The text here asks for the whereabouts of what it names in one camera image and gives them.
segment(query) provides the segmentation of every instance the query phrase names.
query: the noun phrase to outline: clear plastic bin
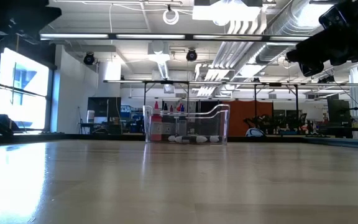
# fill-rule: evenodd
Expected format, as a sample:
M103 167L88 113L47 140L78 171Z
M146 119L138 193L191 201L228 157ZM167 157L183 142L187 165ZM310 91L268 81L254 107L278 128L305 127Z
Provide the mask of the clear plastic bin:
M164 113L143 106L146 142L226 144L230 105L207 113Z

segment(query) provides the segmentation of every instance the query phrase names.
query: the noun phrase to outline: white object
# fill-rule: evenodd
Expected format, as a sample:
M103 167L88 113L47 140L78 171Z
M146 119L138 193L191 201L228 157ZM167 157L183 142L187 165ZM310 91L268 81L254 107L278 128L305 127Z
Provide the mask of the white object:
M323 110L318 108L308 109L306 120L309 121L324 121Z
M250 128L246 133L246 137L263 137L265 133L257 128Z
M249 7L241 0L218 1L210 6L194 6L193 19L214 21L224 26L229 21L253 21L259 15L261 7Z
M41 40L63 39L108 39L107 34L40 34Z
M107 62L104 80L121 80L121 62L119 60Z
M175 39L184 40L183 34L117 34L117 39Z
M176 9L172 9L172 12L175 13L174 17L172 19L168 19L167 14L169 13L169 10L166 10L164 14L162 15L162 19L164 22L168 25L175 25L179 21L179 13Z
M211 136L211 137L209 138L209 141L210 141L211 143L217 143L217 142L219 142L219 136Z
M164 63L171 59L168 43L164 43L161 40L149 43L147 52L149 60L153 62Z
M88 110L88 112L86 113L86 122L87 123L94 122L94 111L93 110Z
M170 142L174 142L176 140L177 140L177 138L175 136L169 136L168 137L168 141L170 141Z

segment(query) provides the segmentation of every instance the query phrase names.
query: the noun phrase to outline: red bottle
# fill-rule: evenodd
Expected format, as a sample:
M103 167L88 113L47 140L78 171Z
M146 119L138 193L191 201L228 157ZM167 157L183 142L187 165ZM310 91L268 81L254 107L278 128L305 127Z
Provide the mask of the red bottle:
M162 140L162 117L160 115L161 110L158 108L158 102L154 104L154 110L151 120L150 138L151 141Z

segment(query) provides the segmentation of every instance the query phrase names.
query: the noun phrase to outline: security camera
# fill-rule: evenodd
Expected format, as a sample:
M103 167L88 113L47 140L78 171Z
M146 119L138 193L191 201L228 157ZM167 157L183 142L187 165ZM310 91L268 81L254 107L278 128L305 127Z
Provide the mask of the security camera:
M85 65L93 65L95 63L94 59L94 53L93 52L87 52L84 58Z
M197 60L197 53L195 49L189 49L189 52L187 52L186 59L188 62L194 62Z

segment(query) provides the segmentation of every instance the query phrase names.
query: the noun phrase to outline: exposed ductwork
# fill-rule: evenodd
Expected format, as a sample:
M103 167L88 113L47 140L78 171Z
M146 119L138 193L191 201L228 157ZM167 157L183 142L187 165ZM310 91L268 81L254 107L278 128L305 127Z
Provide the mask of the exposed ductwork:
M158 65L158 70L160 71L161 74L161 79L162 80L167 80L169 78L169 71L168 71L168 66L167 63L157 63Z
M318 17L326 12L331 5L310 4L309 0L294 0L266 30L267 35L308 35L320 26ZM286 52L291 45L272 45L254 43L240 64L239 73L246 78L252 77Z

